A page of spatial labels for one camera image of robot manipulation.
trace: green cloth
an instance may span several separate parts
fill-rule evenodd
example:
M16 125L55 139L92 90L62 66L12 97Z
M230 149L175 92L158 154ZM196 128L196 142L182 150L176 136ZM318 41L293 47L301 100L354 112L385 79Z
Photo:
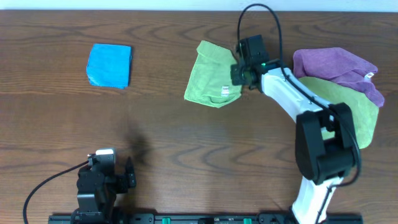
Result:
M242 86L232 85L231 65L236 61L231 51L203 40L197 52L184 99L216 108L238 99Z
M376 127L379 108L364 93L315 77L303 77L299 80L316 95L328 100L330 103L346 103L353 113L355 134L359 148L363 149L370 145L374 128ZM325 131L322 136L324 139L332 138L334 132Z

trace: white background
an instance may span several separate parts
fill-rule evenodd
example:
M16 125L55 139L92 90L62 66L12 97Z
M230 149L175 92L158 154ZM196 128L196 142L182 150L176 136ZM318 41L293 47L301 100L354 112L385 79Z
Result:
M240 11L251 3L276 11L398 12L398 0L0 0L0 9Z

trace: cloth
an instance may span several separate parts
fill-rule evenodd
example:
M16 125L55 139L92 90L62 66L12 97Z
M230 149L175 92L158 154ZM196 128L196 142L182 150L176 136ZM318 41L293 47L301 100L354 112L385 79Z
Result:
M124 89L129 85L131 47L94 44L87 63L87 77L93 86Z
M232 85L231 65L236 61L231 51L203 40L197 52L184 99L215 108L238 99L242 86Z
M339 47L303 49L293 54L294 75L317 77L364 93L378 107L384 97L371 82L377 67Z
M299 80L316 95L328 100L330 103L346 103L353 114L359 148L363 149L370 145L374 128L376 127L379 108L364 93L319 78L303 77L299 78ZM324 139L332 138L334 132L325 131L322 132L322 136Z

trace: wooden surface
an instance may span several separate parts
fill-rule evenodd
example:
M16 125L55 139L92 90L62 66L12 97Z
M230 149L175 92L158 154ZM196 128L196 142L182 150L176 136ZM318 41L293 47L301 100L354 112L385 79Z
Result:
M290 66L295 50L343 47L379 68L373 82L386 104L363 150L363 174L336 191L328 211L397 223L398 14L279 17ZM183 99L200 41L232 49L237 20L238 12L1 11L0 223L21 223L24 200L38 183L102 147L117 148L121 162L134 156L137 188L118 198L126 210L286 210L301 181L287 113L248 90L221 109ZM278 57L269 14L246 16L241 36L254 34ZM134 47L128 88L88 83L94 43ZM71 172L42 187L30 201L30 222L72 212L76 180Z

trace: blue cloth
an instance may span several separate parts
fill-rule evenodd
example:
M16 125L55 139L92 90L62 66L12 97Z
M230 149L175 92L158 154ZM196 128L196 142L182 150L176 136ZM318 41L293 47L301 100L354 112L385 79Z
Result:
M94 44L87 64L88 80L93 86L124 89L129 84L131 47Z

